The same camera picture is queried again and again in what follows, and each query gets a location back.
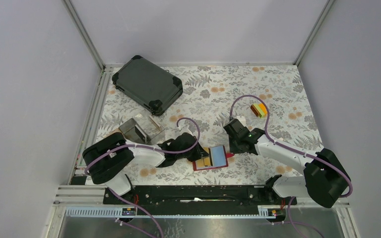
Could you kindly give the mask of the gold credit card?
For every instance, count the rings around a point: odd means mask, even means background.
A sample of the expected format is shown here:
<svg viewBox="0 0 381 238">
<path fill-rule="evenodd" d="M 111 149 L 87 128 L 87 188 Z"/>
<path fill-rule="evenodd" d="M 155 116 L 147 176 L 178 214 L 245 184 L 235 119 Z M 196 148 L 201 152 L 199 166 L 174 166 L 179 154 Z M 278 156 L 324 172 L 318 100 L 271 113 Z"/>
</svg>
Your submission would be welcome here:
<svg viewBox="0 0 381 238">
<path fill-rule="evenodd" d="M 205 164 L 210 164 L 210 153 L 208 147 L 203 147 L 204 149 L 204 157 L 202 158 L 204 160 Z"/>
<path fill-rule="evenodd" d="M 211 166 L 211 161 L 210 161 L 209 158 L 200 159 L 200 160 L 195 161 L 195 166 L 196 166 L 197 169 L 202 169 L 202 168 L 210 167 Z"/>
</svg>

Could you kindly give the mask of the red leather card holder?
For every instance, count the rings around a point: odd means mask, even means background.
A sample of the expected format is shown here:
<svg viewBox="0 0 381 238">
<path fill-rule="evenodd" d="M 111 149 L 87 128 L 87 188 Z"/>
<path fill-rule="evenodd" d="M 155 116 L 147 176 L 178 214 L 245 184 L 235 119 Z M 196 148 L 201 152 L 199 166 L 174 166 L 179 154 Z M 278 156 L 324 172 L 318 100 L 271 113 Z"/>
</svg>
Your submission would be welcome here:
<svg viewBox="0 0 381 238">
<path fill-rule="evenodd" d="M 225 168 L 229 166 L 228 159 L 234 157 L 234 154 L 227 152 L 225 146 L 216 146 L 209 148 L 211 166 L 197 169 L 195 162 L 192 163 L 194 171 L 211 170 Z"/>
</svg>

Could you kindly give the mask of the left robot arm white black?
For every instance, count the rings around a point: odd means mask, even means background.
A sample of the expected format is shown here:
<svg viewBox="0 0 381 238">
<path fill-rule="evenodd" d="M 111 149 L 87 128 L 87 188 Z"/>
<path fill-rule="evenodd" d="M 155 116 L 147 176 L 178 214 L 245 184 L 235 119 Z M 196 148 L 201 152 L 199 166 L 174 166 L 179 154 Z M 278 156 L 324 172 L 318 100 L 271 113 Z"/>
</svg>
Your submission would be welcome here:
<svg viewBox="0 0 381 238">
<path fill-rule="evenodd" d="M 134 197 L 132 183 L 123 172 L 127 165 L 165 168 L 180 159 L 194 162 L 207 156 L 197 137 L 188 132 L 156 145 L 135 143 L 115 132 L 82 153 L 86 163 L 85 174 L 91 176 L 94 184 L 104 184 L 114 191 L 115 198 L 123 204 L 130 203 Z"/>
</svg>

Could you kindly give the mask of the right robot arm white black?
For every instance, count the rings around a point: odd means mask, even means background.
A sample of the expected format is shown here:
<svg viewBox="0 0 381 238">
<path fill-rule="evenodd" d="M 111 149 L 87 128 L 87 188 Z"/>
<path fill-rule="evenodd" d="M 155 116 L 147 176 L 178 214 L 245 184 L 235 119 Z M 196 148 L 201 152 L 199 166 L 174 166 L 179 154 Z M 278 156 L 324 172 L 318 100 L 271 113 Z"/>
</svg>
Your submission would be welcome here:
<svg viewBox="0 0 381 238">
<path fill-rule="evenodd" d="M 284 197 L 309 197 L 331 208 L 352 191 L 352 183 L 336 155 L 329 149 L 306 151 L 270 137 L 265 130 L 249 130 L 238 119 L 224 125 L 232 153 L 249 153 L 274 159 L 296 170 L 298 177 L 277 175 L 265 184 L 266 201 L 279 203 Z"/>
</svg>

